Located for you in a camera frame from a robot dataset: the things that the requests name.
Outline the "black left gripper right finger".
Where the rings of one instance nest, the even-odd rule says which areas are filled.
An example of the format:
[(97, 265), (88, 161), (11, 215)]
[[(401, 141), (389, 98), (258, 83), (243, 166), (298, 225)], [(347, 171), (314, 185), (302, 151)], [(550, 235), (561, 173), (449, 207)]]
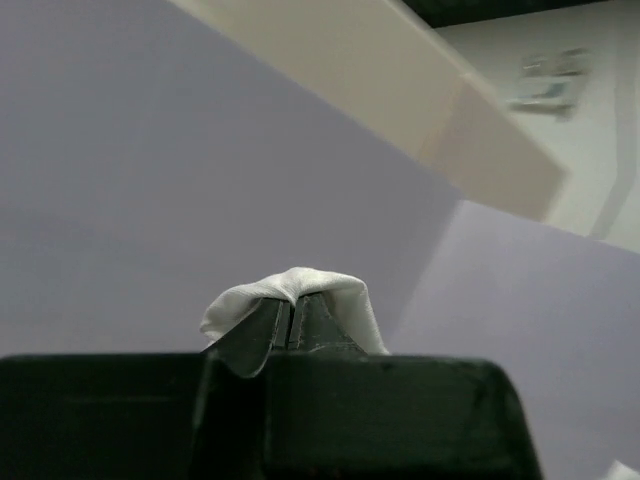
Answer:
[(479, 359), (365, 353), (321, 294), (265, 371), (269, 479), (538, 479), (508, 375)]

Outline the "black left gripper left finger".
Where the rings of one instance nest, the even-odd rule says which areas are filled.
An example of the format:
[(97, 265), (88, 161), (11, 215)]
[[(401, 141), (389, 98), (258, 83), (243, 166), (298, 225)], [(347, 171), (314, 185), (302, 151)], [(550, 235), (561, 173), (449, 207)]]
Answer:
[(203, 352), (1, 361), (5, 479), (258, 479), (258, 373), (289, 330), (262, 299)]

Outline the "white printed t-shirt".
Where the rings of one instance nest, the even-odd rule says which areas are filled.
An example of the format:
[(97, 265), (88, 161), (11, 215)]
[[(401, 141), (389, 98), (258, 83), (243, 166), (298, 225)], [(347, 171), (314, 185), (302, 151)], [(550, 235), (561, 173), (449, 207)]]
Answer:
[(309, 267), (293, 267), (225, 290), (206, 309), (200, 332), (214, 344), (244, 320), (260, 299), (283, 300), (294, 305), (302, 297), (315, 293), (324, 296), (338, 325), (365, 352), (389, 353), (366, 283), (351, 275)]

